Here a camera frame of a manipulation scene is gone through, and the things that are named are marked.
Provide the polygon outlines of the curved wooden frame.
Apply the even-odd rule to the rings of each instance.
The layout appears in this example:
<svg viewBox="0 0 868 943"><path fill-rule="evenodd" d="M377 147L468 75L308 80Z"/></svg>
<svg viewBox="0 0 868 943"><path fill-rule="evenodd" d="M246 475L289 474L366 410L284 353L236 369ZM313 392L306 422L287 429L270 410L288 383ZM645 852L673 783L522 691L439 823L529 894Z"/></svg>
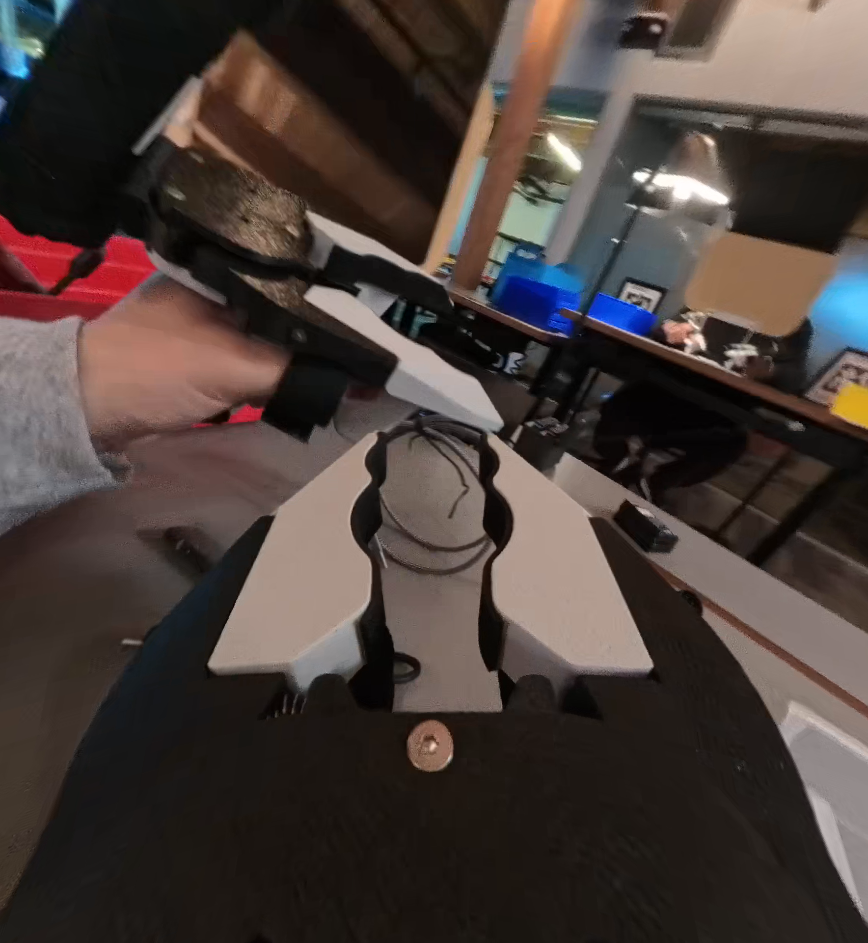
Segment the curved wooden frame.
<svg viewBox="0 0 868 943"><path fill-rule="evenodd" d="M293 2L182 90L161 136L478 287L581 2Z"/></svg>

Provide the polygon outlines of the small blue plastic bin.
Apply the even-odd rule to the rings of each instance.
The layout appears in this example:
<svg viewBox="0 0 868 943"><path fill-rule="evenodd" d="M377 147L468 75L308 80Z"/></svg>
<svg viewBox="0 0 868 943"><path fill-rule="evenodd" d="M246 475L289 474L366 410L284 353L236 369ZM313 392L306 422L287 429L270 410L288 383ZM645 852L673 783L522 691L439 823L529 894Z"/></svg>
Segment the small blue plastic bin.
<svg viewBox="0 0 868 943"><path fill-rule="evenodd" d="M635 336L651 336L659 318L652 311L603 292L597 293L587 317Z"/></svg>

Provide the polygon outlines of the stack of blue bins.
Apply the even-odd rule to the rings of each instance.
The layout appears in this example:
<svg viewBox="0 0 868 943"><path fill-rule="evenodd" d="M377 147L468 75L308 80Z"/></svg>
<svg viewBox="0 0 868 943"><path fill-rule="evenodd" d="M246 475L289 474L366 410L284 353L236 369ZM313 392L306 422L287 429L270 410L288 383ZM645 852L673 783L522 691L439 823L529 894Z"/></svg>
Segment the stack of blue bins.
<svg viewBox="0 0 868 943"><path fill-rule="evenodd" d="M577 309L584 286L568 264L548 264L542 246L519 242L508 253L488 298L498 311L550 330L561 310Z"/></svg>

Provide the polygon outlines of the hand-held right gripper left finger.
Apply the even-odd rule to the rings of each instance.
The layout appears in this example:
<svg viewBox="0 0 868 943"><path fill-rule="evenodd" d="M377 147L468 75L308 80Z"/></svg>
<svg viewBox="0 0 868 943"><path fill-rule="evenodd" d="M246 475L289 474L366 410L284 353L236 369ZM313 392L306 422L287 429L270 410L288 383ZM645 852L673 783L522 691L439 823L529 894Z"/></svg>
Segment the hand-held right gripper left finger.
<svg viewBox="0 0 868 943"><path fill-rule="evenodd" d="M281 674L307 694L339 675L368 709L391 709L380 489L389 439L370 433L276 512L208 662L217 676Z"/></svg>

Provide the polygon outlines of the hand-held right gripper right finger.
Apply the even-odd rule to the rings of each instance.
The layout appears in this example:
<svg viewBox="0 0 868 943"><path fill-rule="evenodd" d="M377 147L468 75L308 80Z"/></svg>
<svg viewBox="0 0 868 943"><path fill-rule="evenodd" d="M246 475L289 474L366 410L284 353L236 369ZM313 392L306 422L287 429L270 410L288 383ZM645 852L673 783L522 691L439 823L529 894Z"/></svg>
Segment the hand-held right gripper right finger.
<svg viewBox="0 0 868 943"><path fill-rule="evenodd" d="M536 675L563 701L591 676L644 678L640 630L591 517L496 435L480 443L480 655L501 690Z"/></svg>

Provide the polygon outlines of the framed black-white tag sign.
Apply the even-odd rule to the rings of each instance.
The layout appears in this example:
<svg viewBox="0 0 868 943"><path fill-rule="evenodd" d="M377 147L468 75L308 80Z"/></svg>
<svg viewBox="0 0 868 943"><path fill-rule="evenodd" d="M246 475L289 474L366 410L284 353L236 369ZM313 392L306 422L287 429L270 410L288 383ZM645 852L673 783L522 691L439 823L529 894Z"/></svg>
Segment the framed black-white tag sign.
<svg viewBox="0 0 868 943"><path fill-rule="evenodd" d="M664 287L636 278L625 278L617 291L616 298L655 314L659 311L667 293L668 290Z"/></svg>
<svg viewBox="0 0 868 943"><path fill-rule="evenodd" d="M868 353L846 348L816 374L804 396L816 405L831 407L841 390L850 385L868 390Z"/></svg>

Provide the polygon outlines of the long brown desk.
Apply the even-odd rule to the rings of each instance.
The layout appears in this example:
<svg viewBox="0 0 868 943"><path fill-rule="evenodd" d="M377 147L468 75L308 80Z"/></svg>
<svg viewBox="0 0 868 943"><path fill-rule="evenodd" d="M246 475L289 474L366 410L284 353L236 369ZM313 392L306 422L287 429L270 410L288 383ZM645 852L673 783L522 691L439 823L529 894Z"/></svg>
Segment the long brown desk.
<svg viewBox="0 0 868 943"><path fill-rule="evenodd" d="M835 416L826 407L578 312L562 310L562 315L576 324L572 337L567 338L500 312L472 290L449 282L447 291L457 308L530 336L550 349L532 388L537 398L535 409L547 399L549 384L558 375L563 359L576 358L585 366L562 394L554 413L559 422L570 423L598 375L605 373L620 380L652 383L691 405L711 409L780 442L793 453L828 465L828 476L747 555L747 561L759 568L868 467L868 430Z"/></svg>

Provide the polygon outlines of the red plastic bin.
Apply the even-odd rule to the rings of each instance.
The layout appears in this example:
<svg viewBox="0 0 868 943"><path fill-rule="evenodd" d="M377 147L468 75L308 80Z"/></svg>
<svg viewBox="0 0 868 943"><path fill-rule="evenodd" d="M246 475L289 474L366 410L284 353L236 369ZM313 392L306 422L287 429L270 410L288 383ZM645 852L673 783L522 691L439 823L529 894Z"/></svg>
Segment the red plastic bin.
<svg viewBox="0 0 868 943"><path fill-rule="evenodd" d="M0 248L3 252L12 253L19 263L26 263L27 274L40 277L43 288L55 276L65 275L69 261L79 253L74 247L62 243L21 236L1 217ZM92 288L69 288L66 300L0 288L0 317L49 324L81 316L85 325L105 314L147 279L156 276L138 242L114 238L108 244L106 263L92 276Z"/></svg>

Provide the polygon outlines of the person's left forearm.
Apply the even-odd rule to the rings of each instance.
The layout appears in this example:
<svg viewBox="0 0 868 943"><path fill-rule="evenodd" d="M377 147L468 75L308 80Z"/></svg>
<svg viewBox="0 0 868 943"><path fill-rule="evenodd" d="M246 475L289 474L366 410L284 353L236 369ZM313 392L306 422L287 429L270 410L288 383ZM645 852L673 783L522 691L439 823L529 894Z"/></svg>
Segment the person's left forearm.
<svg viewBox="0 0 868 943"><path fill-rule="evenodd" d="M83 324L0 317L0 536L130 477L126 457L91 438L79 380Z"/></svg>

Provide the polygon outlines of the black light stand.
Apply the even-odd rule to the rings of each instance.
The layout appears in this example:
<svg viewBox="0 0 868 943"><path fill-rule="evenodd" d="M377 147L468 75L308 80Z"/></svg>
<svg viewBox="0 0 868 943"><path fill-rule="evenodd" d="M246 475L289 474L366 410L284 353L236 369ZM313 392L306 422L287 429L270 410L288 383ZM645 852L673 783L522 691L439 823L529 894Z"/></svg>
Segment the black light stand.
<svg viewBox="0 0 868 943"><path fill-rule="evenodd" d="M616 297L636 278L668 290L656 315L677 315L703 251L723 232L730 197L710 135L632 121L565 256L585 283L579 310L587 315L597 293Z"/></svg>

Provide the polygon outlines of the person's left hand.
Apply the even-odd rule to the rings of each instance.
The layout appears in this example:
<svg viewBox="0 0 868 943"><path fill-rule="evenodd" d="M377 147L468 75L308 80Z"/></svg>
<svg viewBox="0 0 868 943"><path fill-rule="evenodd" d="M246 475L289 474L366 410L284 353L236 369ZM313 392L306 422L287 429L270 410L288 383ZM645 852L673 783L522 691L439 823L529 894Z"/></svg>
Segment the person's left hand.
<svg viewBox="0 0 868 943"><path fill-rule="evenodd" d="M147 279L78 336L84 415L99 449L266 403L291 356L247 336L225 308L163 276Z"/></svg>

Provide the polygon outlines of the clear plastic bin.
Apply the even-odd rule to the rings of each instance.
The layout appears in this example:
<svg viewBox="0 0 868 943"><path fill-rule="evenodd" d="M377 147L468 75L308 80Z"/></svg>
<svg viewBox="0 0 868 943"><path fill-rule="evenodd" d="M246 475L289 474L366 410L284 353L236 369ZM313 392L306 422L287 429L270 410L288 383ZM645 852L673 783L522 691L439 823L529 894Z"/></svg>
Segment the clear plastic bin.
<svg viewBox="0 0 868 943"><path fill-rule="evenodd" d="M780 731L833 865L868 923L868 746L795 701Z"/></svg>

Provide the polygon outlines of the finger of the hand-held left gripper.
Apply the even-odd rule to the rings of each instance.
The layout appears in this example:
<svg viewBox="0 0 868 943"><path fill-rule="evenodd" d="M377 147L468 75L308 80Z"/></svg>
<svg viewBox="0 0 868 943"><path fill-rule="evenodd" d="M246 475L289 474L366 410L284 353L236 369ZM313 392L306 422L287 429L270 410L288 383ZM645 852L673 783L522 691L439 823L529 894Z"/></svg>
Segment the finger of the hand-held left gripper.
<svg viewBox="0 0 868 943"><path fill-rule="evenodd" d="M313 287L305 299L358 336L393 355L385 381L365 380L393 398L475 428L497 433L503 421L482 385L442 360L428 347L398 333L357 297L339 289Z"/></svg>
<svg viewBox="0 0 868 943"><path fill-rule="evenodd" d="M440 281L380 242L319 214L308 214L308 224L310 265L326 286L353 294L373 313L386 313L396 301L452 311Z"/></svg>

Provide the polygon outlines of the small black object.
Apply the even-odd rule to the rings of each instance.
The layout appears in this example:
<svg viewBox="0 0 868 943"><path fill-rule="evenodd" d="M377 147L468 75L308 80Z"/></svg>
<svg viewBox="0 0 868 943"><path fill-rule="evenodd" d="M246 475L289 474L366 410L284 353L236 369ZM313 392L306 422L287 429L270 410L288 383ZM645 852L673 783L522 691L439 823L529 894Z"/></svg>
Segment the small black object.
<svg viewBox="0 0 868 943"><path fill-rule="evenodd" d="M678 543L675 532L651 510L633 501L623 501L614 513L612 522L648 555L666 555L672 552Z"/></svg>

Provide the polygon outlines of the wall vent grille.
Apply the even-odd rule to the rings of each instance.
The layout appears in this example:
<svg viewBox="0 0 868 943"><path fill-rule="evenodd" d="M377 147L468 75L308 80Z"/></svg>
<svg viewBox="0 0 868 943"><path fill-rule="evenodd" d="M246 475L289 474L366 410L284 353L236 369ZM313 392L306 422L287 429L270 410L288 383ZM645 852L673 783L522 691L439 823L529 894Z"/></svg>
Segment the wall vent grille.
<svg viewBox="0 0 868 943"><path fill-rule="evenodd" d="M656 55L677 60L706 60L711 56L738 1L669 1L668 15Z"/></svg>

